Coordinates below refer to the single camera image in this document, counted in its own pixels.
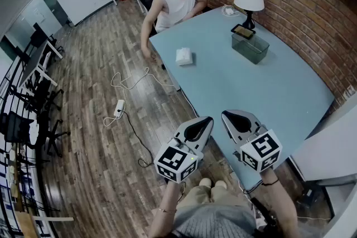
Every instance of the gray sweater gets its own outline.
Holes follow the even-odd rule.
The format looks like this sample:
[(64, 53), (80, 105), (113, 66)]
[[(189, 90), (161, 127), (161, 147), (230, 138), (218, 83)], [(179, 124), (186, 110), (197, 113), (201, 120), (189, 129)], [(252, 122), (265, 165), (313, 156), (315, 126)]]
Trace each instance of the gray sweater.
[(251, 238), (255, 220), (244, 207), (207, 203), (179, 208), (173, 229), (178, 237)]

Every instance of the shoe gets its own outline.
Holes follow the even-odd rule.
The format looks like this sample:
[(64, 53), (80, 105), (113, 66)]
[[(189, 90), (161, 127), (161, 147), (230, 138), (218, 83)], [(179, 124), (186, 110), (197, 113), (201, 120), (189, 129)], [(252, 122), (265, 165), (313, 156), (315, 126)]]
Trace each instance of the shoe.
[(212, 187), (212, 181), (209, 178), (203, 178), (201, 179), (199, 186), (206, 186), (211, 188)]
[(227, 189), (227, 184), (224, 181), (217, 181), (214, 186), (215, 187), (224, 187), (225, 189)]

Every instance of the bracelet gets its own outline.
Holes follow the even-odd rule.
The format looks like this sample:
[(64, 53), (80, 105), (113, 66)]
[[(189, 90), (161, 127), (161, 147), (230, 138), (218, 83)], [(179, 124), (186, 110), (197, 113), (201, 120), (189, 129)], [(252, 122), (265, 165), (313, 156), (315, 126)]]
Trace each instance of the bracelet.
[(176, 210), (175, 211), (167, 211), (167, 210), (161, 209), (161, 208), (159, 208), (159, 210), (161, 210), (162, 212), (167, 212), (167, 213), (176, 213)]
[(279, 179), (277, 179), (275, 182), (273, 182), (273, 183), (262, 183), (262, 186), (272, 186), (273, 184), (275, 184), (276, 182), (278, 182), (279, 181)]

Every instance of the person wearing gray sweater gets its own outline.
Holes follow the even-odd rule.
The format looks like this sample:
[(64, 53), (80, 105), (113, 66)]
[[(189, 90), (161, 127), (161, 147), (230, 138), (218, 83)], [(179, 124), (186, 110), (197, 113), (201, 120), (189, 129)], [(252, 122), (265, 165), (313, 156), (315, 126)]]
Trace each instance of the person wearing gray sweater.
[[(273, 169), (266, 169), (260, 176), (283, 237), (298, 238), (297, 214), (291, 198)], [(179, 194), (180, 185), (169, 181), (151, 225), (149, 238), (253, 237), (253, 214), (238, 197), (226, 190), (224, 181), (217, 181), (211, 188), (211, 180), (204, 178), (177, 204)]]

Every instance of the man's arm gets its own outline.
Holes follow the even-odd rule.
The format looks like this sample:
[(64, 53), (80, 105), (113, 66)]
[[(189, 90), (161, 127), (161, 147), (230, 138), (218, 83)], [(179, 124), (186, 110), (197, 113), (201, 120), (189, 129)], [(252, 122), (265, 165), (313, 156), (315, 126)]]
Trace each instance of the man's arm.
[[(167, 183), (163, 199), (159, 208), (166, 211), (176, 211), (177, 200), (180, 194), (180, 185), (169, 181)], [(150, 228), (149, 238), (164, 237), (172, 231), (175, 213), (157, 210), (153, 223)]]
[(151, 51), (148, 47), (148, 41), (152, 25), (157, 19), (159, 13), (162, 11), (164, 3), (165, 0), (153, 0), (151, 8), (144, 19), (143, 25), (141, 26), (141, 50), (147, 59), (151, 58)]
[[(263, 179), (263, 183), (273, 183), (278, 179), (271, 168), (260, 173), (260, 176)], [(271, 186), (265, 186), (265, 188), (269, 194), (272, 209), (276, 213), (280, 227), (283, 230), (284, 237), (299, 238), (296, 208), (280, 181)]]
[(182, 21), (192, 18), (194, 15), (201, 12), (206, 6), (207, 0), (196, 0), (195, 7), (182, 19)]

